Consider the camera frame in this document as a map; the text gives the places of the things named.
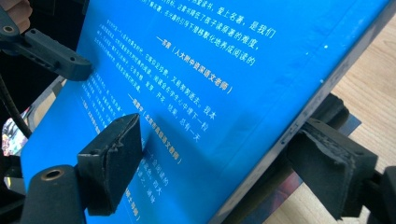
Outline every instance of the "book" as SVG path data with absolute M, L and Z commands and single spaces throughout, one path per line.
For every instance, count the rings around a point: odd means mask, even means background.
M 23 174 L 76 164 L 140 114 L 144 158 L 110 217 L 219 223 L 395 11 L 394 1 L 91 0 L 68 81 L 22 151 Z

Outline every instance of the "table surface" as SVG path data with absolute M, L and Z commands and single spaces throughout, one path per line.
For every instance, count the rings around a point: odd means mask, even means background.
M 362 122 L 350 138 L 378 155 L 376 170 L 396 165 L 396 16 L 332 93 Z M 264 223 L 366 223 L 368 213 L 337 221 L 302 184 Z

